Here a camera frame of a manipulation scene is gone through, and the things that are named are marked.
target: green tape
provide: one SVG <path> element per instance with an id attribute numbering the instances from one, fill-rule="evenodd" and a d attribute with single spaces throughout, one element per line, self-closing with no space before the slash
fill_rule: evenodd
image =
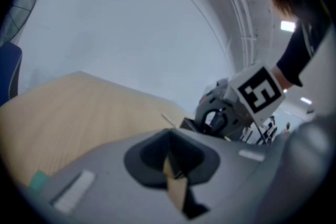
<path id="1" fill-rule="evenodd" d="M 48 182 L 49 176 L 42 171 L 37 171 L 29 183 L 30 189 L 39 194 L 45 184 Z"/>

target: white wall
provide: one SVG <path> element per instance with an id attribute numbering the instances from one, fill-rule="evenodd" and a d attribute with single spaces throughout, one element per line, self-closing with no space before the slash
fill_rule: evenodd
<path id="1" fill-rule="evenodd" d="M 19 93 L 81 70 L 192 112 L 206 85 L 235 72 L 226 31 L 200 1 L 37 0 L 17 43 Z"/>

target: wooden board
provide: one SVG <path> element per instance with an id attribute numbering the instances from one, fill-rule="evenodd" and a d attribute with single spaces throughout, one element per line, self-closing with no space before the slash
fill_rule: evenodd
<path id="1" fill-rule="evenodd" d="M 1 154 L 14 179 L 57 172 L 92 148 L 191 117 L 175 103 L 77 72 L 0 107 Z"/>

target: black sleeve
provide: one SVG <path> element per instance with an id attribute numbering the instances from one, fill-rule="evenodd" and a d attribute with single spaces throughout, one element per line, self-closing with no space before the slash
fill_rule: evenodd
<path id="1" fill-rule="evenodd" d="M 310 56 L 307 51 L 305 38 L 303 37 L 302 27 L 301 24 L 298 24 L 277 66 L 289 82 L 297 86 L 302 86 L 299 74 L 309 60 Z"/>

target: ceiling light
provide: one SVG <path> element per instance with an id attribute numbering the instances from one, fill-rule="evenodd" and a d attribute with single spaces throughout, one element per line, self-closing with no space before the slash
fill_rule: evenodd
<path id="1" fill-rule="evenodd" d="M 286 21 L 286 20 L 281 21 L 281 29 L 282 30 L 294 32 L 295 27 L 296 27 L 295 23 L 293 23 L 293 22 L 289 22 L 289 21 Z"/>
<path id="2" fill-rule="evenodd" d="M 312 102 L 311 102 L 309 99 L 304 98 L 304 97 L 301 97 L 301 101 L 302 101 L 302 102 L 305 102 L 305 103 L 307 103 L 307 104 L 312 104 Z"/>

